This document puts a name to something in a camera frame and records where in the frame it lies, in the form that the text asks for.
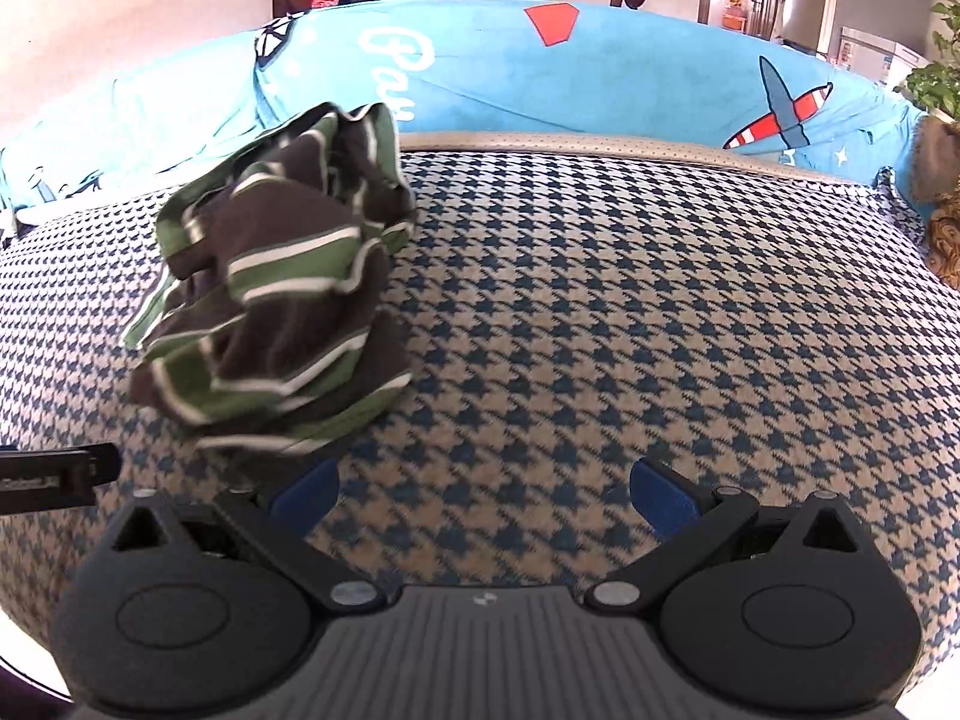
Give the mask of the green brown striped shirt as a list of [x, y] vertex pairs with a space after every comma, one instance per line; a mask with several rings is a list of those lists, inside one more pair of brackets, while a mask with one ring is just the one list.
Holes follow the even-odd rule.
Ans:
[[223, 455], [319, 454], [412, 378], [382, 305], [415, 231], [392, 110], [322, 103], [172, 193], [128, 393]]

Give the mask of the houndstooth sofa seat cushion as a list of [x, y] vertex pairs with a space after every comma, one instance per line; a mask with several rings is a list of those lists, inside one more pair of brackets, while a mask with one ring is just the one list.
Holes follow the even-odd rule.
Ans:
[[958, 653], [958, 294], [884, 184], [612, 156], [410, 153], [384, 307], [412, 380], [311, 539], [384, 582], [581, 585], [651, 550], [651, 457], [832, 489]]

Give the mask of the blue printed sofa back cover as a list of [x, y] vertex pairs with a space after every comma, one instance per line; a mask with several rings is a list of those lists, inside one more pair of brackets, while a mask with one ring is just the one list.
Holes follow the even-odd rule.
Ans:
[[415, 132], [693, 143], [867, 182], [921, 114], [864, 76], [669, 16], [566, 2], [381, 0], [283, 16], [78, 89], [2, 135], [2, 202], [185, 179], [322, 103]]

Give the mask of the brown plush toy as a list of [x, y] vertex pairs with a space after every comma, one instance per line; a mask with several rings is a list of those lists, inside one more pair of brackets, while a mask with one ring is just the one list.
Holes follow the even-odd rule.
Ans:
[[914, 131], [910, 197], [926, 221], [928, 266], [942, 283], [958, 288], [960, 273], [960, 145], [957, 122], [924, 114]]

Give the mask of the green potted plant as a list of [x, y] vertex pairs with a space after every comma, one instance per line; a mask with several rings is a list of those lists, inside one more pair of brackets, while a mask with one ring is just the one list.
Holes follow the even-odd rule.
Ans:
[[958, 10], [958, 0], [942, 0], [932, 7], [932, 13], [939, 16], [944, 25], [942, 31], [935, 29], [932, 32], [937, 59], [910, 71], [898, 87], [898, 91], [919, 109], [928, 114], [942, 114], [951, 121], [958, 121], [960, 112]]

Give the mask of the white chest freezer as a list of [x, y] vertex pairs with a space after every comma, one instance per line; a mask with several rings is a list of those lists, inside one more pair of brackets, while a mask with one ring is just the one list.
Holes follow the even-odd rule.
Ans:
[[893, 89], [903, 85], [913, 71], [927, 67], [929, 62], [918, 52], [887, 37], [843, 26], [838, 65]]

